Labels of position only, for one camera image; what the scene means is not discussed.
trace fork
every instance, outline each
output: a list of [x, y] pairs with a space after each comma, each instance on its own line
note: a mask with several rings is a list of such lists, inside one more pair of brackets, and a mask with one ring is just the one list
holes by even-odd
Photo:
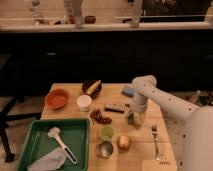
[[155, 159], [160, 160], [160, 154], [159, 154], [158, 145], [157, 145], [158, 132], [157, 132], [157, 125], [156, 124], [152, 126], [152, 135], [154, 137], [154, 142], [155, 142]]

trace small bowl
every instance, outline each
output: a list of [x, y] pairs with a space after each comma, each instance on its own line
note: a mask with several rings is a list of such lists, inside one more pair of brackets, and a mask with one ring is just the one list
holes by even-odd
[[59, 109], [67, 104], [69, 93], [64, 89], [50, 91], [45, 97], [45, 106], [51, 109]]
[[[94, 84], [96, 81], [97, 81], [97, 80], [87, 80], [87, 81], [85, 81], [85, 82], [83, 83], [83, 85], [82, 85], [82, 91], [83, 91], [85, 94], [87, 94], [87, 93], [86, 93], [86, 92], [87, 92], [87, 89], [88, 89], [92, 84]], [[101, 91], [101, 88], [102, 88], [102, 85], [99, 84], [99, 86], [95, 89], [95, 91], [94, 91], [92, 94], [87, 94], [87, 95], [89, 95], [92, 99], [94, 99], [94, 98], [96, 98], [96, 97], [99, 95], [99, 93], [100, 93], [100, 91]]]
[[103, 141], [101, 144], [99, 144], [98, 147], [98, 156], [102, 158], [108, 158], [112, 155], [114, 152], [114, 148], [111, 142], [109, 141]]
[[96, 21], [96, 17], [93, 16], [93, 15], [87, 15], [87, 16], [84, 17], [84, 22], [86, 24], [94, 24], [95, 21]]

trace paper cup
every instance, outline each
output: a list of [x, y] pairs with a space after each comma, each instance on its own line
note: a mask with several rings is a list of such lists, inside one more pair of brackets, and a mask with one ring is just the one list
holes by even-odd
[[77, 104], [82, 112], [88, 112], [90, 110], [92, 99], [88, 95], [79, 96]]

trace red object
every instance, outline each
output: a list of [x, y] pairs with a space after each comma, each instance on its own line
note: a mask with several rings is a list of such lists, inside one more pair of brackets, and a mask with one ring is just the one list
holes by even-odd
[[55, 89], [45, 97], [45, 106], [51, 109], [59, 109], [67, 104], [69, 93], [64, 89]]

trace utensil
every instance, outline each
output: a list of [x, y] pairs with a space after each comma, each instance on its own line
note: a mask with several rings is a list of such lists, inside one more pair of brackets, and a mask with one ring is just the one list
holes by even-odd
[[62, 149], [64, 149], [66, 151], [67, 157], [70, 159], [70, 161], [73, 164], [76, 164], [77, 158], [75, 157], [75, 155], [72, 153], [72, 151], [63, 143], [63, 141], [61, 140], [60, 136], [60, 129], [58, 127], [53, 127], [49, 130], [49, 132], [47, 133], [47, 135], [50, 138], [55, 138], [55, 140], [58, 142], [58, 144], [61, 146]]
[[156, 124], [152, 126], [152, 135], [154, 137], [154, 142], [155, 142], [155, 159], [160, 160], [160, 154], [159, 154], [159, 149], [158, 149], [158, 145], [157, 145], [158, 132], [157, 132], [157, 125]]

